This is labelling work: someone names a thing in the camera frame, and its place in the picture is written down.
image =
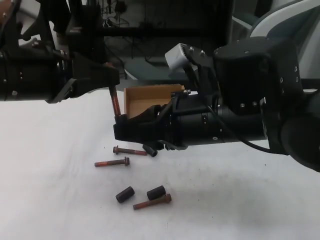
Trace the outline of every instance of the cardboard box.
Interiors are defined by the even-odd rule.
[[[180,84],[137,86],[124,89],[124,113],[134,118],[153,105],[165,105],[171,93],[184,90]]]

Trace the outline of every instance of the bolt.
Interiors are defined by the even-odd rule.
[[[114,154],[133,154],[133,155],[140,155],[140,156],[147,156],[146,151],[137,151],[132,149],[126,149],[126,148],[119,148],[118,146],[113,147],[113,153]]]
[[[111,67],[111,68],[115,68],[111,62],[107,62],[107,63],[105,63],[105,65],[108,67]],[[121,115],[121,110],[120,110],[120,106],[119,106],[119,100],[118,100],[116,86],[110,86],[109,92],[110,92],[110,96],[111,96],[111,103],[112,103],[112,107],[113,107],[114,116],[117,118]]]
[[[158,204],[168,204],[171,201],[172,201],[171,195],[166,194],[165,196],[162,196],[162,197],[157,198],[155,200],[145,201],[145,202],[133,205],[133,210],[144,209],[146,207],[150,207],[150,206],[158,205]]]
[[[125,157],[122,160],[95,162],[94,166],[95,167],[106,167],[106,166],[114,166],[114,165],[122,165],[122,164],[124,164],[125,166],[130,165],[130,158]]]

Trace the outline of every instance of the white table surface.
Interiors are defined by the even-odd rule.
[[[319,239],[320,174],[288,156],[228,143],[95,168],[123,157],[115,145],[141,149],[114,140],[109,99],[0,103],[1,240]],[[171,204],[133,210],[160,185]]]

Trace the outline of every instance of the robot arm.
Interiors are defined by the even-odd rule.
[[[320,171],[320,94],[304,92],[292,41],[252,37],[217,49],[213,60],[179,44],[166,57],[185,70],[198,94],[175,93],[166,106],[132,119],[122,115],[116,139],[175,150],[241,141]],[[248,142],[263,138],[270,149]]]

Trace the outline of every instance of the rusty bolt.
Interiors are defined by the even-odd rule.
[[[172,200],[171,195],[167,194],[167,195],[162,196],[160,198],[157,198],[155,200],[146,201],[146,202],[142,202],[142,203],[138,203],[136,205],[133,205],[133,210],[144,209],[146,207],[158,205],[158,204],[168,204],[171,202],[171,200]]]
[[[130,165],[130,158],[125,157],[122,160],[96,162],[96,163],[94,163],[94,166],[95,167],[106,167],[106,166],[121,165],[121,164],[124,164],[125,166]]]
[[[114,154],[133,154],[133,155],[140,155],[140,156],[147,156],[146,151],[137,151],[132,149],[125,149],[125,148],[119,148],[118,146],[113,147],[113,153]]]

